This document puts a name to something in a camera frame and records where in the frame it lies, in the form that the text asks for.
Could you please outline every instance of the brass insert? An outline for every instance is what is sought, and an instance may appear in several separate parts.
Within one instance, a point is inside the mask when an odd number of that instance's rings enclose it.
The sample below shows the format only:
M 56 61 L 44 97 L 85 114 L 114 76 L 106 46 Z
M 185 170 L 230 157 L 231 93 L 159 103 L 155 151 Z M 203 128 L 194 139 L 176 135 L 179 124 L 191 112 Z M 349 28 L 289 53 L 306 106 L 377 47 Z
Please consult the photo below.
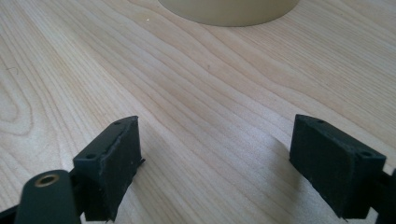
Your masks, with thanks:
M 35 182 L 35 186 L 38 188 L 44 188 L 46 186 L 55 183 L 58 180 L 59 180 L 58 175 L 43 175 L 37 179 L 37 181 Z

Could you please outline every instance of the beige cylinder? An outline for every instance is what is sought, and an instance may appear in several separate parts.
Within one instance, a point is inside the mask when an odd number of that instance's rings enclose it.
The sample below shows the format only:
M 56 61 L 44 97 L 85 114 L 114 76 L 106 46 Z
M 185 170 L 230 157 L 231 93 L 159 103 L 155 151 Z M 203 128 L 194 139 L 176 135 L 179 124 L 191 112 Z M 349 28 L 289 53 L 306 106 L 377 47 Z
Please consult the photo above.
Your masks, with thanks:
M 159 0 L 166 8 L 191 21 L 217 26 L 248 26 L 277 19 L 298 0 Z

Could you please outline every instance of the black bracket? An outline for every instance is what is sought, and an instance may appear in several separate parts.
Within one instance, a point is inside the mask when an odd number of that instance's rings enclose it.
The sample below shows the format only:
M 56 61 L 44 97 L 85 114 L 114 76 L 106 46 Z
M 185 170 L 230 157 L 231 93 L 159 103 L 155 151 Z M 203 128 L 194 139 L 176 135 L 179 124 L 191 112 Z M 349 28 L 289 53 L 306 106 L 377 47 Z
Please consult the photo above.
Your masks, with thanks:
M 73 159 L 75 168 L 48 171 L 23 187 L 21 202 L 0 214 L 0 223 L 43 224 L 115 220 L 137 168 L 137 116 L 110 124 Z
M 383 172 L 386 157 L 331 124 L 297 115 L 290 162 L 342 218 L 396 223 L 396 171 Z

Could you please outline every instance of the wood grain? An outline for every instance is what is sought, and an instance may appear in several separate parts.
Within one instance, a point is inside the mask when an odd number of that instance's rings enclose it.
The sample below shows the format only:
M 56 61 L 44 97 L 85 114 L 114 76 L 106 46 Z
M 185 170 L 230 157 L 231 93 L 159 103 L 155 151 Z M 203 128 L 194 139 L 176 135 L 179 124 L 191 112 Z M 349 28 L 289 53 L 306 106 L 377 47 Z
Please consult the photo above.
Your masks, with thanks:
M 294 115 L 396 167 L 395 12 L 393 0 L 301 0 L 222 28 L 156 0 L 0 0 L 0 210 L 137 115 L 147 163 L 116 223 L 346 223 L 288 161 Z

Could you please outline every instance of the black 3d printed part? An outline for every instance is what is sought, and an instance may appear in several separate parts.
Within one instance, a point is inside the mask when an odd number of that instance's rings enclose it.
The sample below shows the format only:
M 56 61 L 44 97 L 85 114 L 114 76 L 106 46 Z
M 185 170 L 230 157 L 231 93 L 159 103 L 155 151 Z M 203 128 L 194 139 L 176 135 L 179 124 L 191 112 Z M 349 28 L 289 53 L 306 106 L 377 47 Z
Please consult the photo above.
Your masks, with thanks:
M 54 170 L 30 179 L 23 186 L 15 223 L 80 223 L 69 173 Z
M 386 157 L 331 124 L 297 115 L 290 162 L 342 218 L 366 218 Z
M 115 220 L 122 197 L 143 163 L 137 116 L 109 125 L 74 159 L 73 178 L 85 187 L 87 220 Z
M 70 173 L 54 170 L 30 179 L 21 203 L 0 213 L 0 223 L 78 224 L 82 213 L 89 221 L 115 220 L 144 161 L 137 117 L 117 120 L 73 159 Z

